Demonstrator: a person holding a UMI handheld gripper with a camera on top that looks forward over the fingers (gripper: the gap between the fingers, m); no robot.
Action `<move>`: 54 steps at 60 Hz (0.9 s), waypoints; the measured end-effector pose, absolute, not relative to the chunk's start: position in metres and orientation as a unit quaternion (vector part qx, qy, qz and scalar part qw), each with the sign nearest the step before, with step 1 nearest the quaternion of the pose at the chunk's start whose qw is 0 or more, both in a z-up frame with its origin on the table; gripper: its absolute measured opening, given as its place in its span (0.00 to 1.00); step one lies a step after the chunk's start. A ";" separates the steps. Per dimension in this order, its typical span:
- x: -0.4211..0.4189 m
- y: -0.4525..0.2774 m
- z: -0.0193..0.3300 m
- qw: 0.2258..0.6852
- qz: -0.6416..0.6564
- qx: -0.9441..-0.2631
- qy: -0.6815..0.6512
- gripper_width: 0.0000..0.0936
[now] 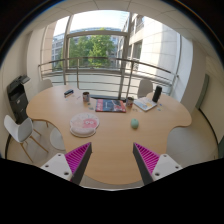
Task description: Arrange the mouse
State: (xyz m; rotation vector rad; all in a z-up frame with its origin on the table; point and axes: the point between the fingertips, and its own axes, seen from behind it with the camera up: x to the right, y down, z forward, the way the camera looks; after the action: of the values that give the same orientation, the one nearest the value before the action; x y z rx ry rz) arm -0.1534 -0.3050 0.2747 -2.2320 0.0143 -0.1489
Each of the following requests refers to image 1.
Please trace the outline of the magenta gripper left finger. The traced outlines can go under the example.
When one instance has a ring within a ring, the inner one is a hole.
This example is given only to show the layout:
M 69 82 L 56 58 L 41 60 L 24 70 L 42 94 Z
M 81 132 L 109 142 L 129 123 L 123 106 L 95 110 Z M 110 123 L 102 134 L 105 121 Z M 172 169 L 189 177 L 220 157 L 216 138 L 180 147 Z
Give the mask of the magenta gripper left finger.
M 66 154 L 57 153 L 48 162 L 42 165 L 41 168 L 79 185 L 91 153 L 91 143 L 86 143 Z

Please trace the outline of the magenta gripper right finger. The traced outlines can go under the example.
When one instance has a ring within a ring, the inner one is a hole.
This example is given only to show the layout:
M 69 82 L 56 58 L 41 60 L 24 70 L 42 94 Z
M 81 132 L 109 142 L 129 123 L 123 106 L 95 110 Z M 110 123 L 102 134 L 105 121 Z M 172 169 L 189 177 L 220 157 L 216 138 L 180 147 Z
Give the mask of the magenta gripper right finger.
M 168 154 L 159 155 L 137 143 L 133 144 L 133 154 L 145 185 L 182 169 Z

